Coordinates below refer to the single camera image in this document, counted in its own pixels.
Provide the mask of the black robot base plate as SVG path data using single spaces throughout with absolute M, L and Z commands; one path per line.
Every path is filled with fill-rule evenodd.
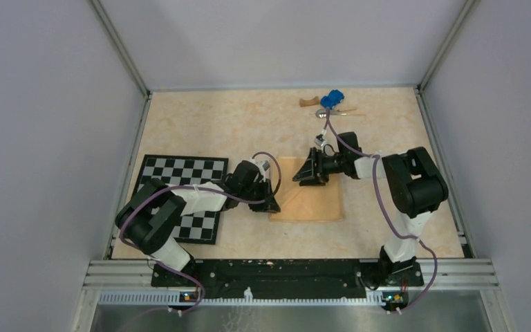
M 377 259 L 197 259 L 183 274 L 192 279 L 155 267 L 151 285 L 196 290 L 200 282 L 206 299 L 240 298 L 245 291 L 255 299 L 354 299 L 381 287 L 425 284 L 418 263 L 391 271 Z

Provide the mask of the orange cloth napkin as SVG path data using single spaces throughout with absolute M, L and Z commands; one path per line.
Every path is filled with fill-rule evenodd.
M 344 219 L 341 177 L 330 175 L 324 186 L 299 186 L 292 177 L 304 164 L 304 158 L 281 157 L 281 186 L 275 200 L 281 208 L 269 216 L 271 221 L 288 223 L 330 223 Z

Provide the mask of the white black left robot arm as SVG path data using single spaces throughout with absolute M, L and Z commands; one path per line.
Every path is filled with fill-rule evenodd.
M 168 268 L 178 286 L 193 280 L 192 255 L 175 240 L 173 229 L 184 216 L 224 212 L 245 203 L 254 212 L 278 213 L 270 164 L 242 160 L 224 179 L 202 184 L 168 185 L 157 178 L 145 183 L 115 218 L 122 243 Z

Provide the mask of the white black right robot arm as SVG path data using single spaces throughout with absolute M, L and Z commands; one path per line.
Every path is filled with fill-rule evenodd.
M 424 147 L 385 157 L 364 154 L 356 133 L 337 135 L 338 150 L 313 147 L 293 176 L 301 186 L 324 186 L 332 174 L 373 181 L 380 210 L 393 235 L 381 247 L 377 279 L 396 285 L 412 272 L 421 234 L 432 214 L 449 196 L 448 186 Z

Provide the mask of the silver metal spoon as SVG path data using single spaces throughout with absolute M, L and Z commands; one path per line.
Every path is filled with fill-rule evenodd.
M 315 112 L 317 118 L 327 118 L 328 116 L 336 116 L 333 109 L 319 109 Z

